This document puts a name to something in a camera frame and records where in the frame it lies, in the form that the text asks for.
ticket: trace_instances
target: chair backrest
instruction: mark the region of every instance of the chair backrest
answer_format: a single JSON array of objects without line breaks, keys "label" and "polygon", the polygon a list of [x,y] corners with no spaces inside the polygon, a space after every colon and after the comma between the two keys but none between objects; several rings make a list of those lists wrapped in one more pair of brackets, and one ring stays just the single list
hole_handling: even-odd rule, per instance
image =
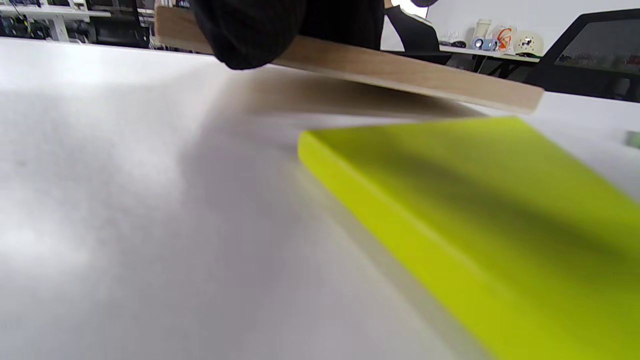
[{"label": "chair backrest", "polygon": [[640,102],[640,9],[581,15],[525,83],[551,92]]},{"label": "chair backrest", "polygon": [[426,20],[407,14],[400,6],[385,9],[405,51],[439,51],[438,35]]}]

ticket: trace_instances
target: yellow block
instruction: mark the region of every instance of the yellow block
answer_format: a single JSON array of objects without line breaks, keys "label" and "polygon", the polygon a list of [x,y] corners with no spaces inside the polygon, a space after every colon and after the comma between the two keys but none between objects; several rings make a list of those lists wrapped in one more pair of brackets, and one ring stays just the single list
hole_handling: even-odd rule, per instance
[{"label": "yellow block", "polygon": [[520,119],[309,131],[299,154],[499,359],[640,358],[640,207]]}]

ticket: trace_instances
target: white tabletop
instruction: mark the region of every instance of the white tabletop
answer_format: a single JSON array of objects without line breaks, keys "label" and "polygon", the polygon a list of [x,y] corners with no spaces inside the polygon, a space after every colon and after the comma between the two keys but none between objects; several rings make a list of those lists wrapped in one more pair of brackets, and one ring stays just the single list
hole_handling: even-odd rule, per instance
[{"label": "white tabletop", "polygon": [[[0,49],[0,359],[484,358],[296,139],[492,110],[209,56]],[[637,104],[580,117],[554,95],[527,121],[640,199],[616,138]]]},{"label": "white tabletop", "polygon": [[503,54],[498,51],[483,51],[477,49],[469,49],[462,47],[454,47],[454,46],[440,46],[440,51],[445,51],[447,53],[456,53],[456,54],[469,54],[469,55],[481,55],[481,56],[489,56],[491,58],[500,58],[500,59],[508,59],[508,60],[516,60],[516,61],[524,61],[529,63],[537,63],[540,62],[540,59],[536,58],[525,58],[523,56],[515,56],[510,54]]},{"label": "white tabletop", "polygon": [[52,17],[63,17],[69,20],[88,19],[89,16],[94,17],[111,17],[109,12],[95,12],[88,10],[76,10],[66,6],[46,6],[39,8],[37,6],[19,6],[15,8],[12,5],[0,5],[1,15],[16,15],[18,12],[27,15],[32,19],[50,19]]}]

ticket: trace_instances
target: cable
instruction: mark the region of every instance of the cable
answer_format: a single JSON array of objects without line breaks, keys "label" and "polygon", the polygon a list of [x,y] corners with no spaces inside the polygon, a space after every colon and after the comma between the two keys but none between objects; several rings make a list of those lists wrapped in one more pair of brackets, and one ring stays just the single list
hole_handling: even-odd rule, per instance
[{"label": "cable", "polygon": [[31,34],[31,25],[29,25],[29,19],[27,19],[27,15],[22,14],[18,8],[16,7],[15,3],[13,2],[13,0],[9,0],[9,2],[11,3],[11,5],[13,5],[13,8],[15,9],[15,12],[18,14],[18,17],[22,19],[22,21],[24,22],[24,25],[27,27],[27,35]]}]

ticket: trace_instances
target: white shelf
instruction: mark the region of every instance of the white shelf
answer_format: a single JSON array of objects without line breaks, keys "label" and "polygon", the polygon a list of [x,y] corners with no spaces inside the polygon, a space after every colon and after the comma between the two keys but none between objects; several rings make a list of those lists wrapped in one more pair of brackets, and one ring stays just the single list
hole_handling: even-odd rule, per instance
[{"label": "white shelf", "polygon": [[89,16],[111,17],[111,14],[108,12],[75,10],[66,6],[49,5],[42,8],[37,6],[16,6],[16,8],[12,5],[0,5],[0,15],[17,15],[18,12],[20,12],[32,19],[53,19],[55,17],[61,17],[69,20],[86,20]]},{"label": "white shelf", "polygon": [[466,49],[466,48],[462,48],[462,47],[453,47],[453,46],[442,46],[441,45],[440,46],[440,51],[445,51],[447,53],[456,53],[456,54],[469,54],[469,55],[488,56],[490,58],[517,60],[517,61],[524,61],[524,62],[529,62],[529,63],[540,62],[540,59],[525,58],[523,56],[502,54],[502,53],[500,53],[498,51],[484,51],[484,50]]}]

